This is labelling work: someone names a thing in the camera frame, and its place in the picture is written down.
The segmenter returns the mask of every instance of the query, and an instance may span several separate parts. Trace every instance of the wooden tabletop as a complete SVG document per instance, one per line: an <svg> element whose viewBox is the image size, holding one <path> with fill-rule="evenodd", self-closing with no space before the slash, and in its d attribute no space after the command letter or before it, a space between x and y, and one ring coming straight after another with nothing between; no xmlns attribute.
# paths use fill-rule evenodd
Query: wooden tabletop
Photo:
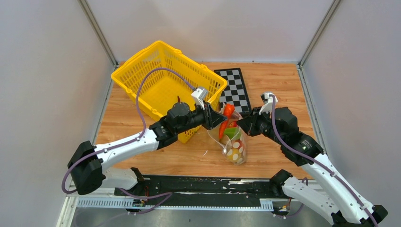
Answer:
<svg viewBox="0 0 401 227"><path fill-rule="evenodd" d="M209 69L241 68L252 107L261 106L260 95L272 91L279 99L277 107L288 106L298 118L301 131L314 136L305 104L304 93L294 64L202 63ZM145 115L147 126L154 120ZM114 84L97 144L107 143L136 134L142 123L134 103ZM297 178L310 177L284 157L278 144L260 135L247 137L247 161L235 166L222 154L221 147L201 128L187 143L176 142L167 148L144 153L115 165L117 168L138 168L142 174L191 175L220 177L270 178L285 169Z"/></svg>

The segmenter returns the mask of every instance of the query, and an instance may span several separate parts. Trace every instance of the basket rim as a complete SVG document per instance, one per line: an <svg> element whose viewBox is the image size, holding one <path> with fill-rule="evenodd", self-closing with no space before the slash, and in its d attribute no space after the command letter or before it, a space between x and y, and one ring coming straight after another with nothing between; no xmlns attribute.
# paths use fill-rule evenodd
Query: basket rim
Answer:
<svg viewBox="0 0 401 227"><path fill-rule="evenodd" d="M118 68L117 70L115 70L112 74L111 74L111 78L114 82L116 82L121 88L124 89L124 91L129 94L131 93L132 96L134 98L136 98L137 94L136 92L132 91L131 89L129 89L125 84L123 84L121 81L119 81L116 78L116 75L119 74L120 71L128 68L132 62L134 62L136 59L138 59L143 53L145 53L146 51L148 51L149 49L153 48L154 46L157 45L163 45L168 49L171 49L172 51L174 51L175 53L179 54L181 58L184 58L186 61L188 61L188 63L194 65L195 67L199 68L200 70L204 70L208 73L211 73L212 75L215 76L216 80L220 80L221 81L221 85L219 89L216 90L216 92L213 94L212 97L210 97L209 100L207 100L208 103L210 103L211 100L215 100L217 98L217 94L223 92L223 90L227 87L227 81L222 78L221 76L219 76L218 74L216 74L214 71L210 70L206 65L204 64L199 64L197 62L195 62L194 60L192 60L191 58L187 57L185 54L183 54L181 52L181 50L179 49L175 49L172 46L170 46L169 44L163 42L162 40L157 40L154 43L152 43L151 45L149 45L148 47L140 50L139 52L137 52L136 54L134 54L132 57L130 57L120 68ZM138 101L143 104L146 108L148 108L149 110L153 110L155 108L151 107L146 101L144 101L140 96L138 98ZM157 114L159 117L163 117L164 115L162 115L157 109L155 112L153 112L154 114Z"/></svg>

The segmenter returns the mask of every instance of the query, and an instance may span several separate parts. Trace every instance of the worn black surface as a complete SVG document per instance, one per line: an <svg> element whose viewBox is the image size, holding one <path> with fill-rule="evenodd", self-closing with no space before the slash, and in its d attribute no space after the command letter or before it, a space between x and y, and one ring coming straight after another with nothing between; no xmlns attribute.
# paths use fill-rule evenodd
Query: worn black surface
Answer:
<svg viewBox="0 0 401 227"><path fill-rule="evenodd" d="M137 184L129 192L135 195L145 195L147 188L149 195L165 192L175 192L163 205L167 206L229 206L229 207L259 207L260 198L278 198L270 190L270 182L254 181L242 184L242 178L216 177L185 177L185 176L157 176L144 175L144 183ZM182 194L178 192L201 192L209 194ZM115 195L125 195L115 190ZM148 205L156 205L162 198L152 199Z"/></svg>

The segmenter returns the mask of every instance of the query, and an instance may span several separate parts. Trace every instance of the toy vegetable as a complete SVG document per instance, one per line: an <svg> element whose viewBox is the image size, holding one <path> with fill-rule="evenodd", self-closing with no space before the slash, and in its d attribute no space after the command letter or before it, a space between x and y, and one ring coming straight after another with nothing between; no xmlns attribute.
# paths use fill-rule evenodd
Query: toy vegetable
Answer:
<svg viewBox="0 0 401 227"><path fill-rule="evenodd" d="M234 106L227 103L226 107L224 108L224 112L223 115L227 117L227 121L223 122L220 125L219 131L218 131L218 138L221 140L223 138L224 135L224 130L226 129L227 125L228 125L228 121L231 118L231 115L234 112Z"/></svg>

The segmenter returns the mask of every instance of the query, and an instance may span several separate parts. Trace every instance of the gray floor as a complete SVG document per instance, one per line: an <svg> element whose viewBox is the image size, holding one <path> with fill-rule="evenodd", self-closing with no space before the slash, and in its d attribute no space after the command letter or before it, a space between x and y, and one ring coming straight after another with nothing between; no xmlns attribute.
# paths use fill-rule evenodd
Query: gray floor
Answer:
<svg viewBox="0 0 401 227"><path fill-rule="evenodd" d="M292 211L299 205L291 203ZM102 227L330 227L307 207L297 217L286 220L261 211L155 210L138 216L126 213L122 209L80 208L71 226L97 227L104 223Z"/></svg>

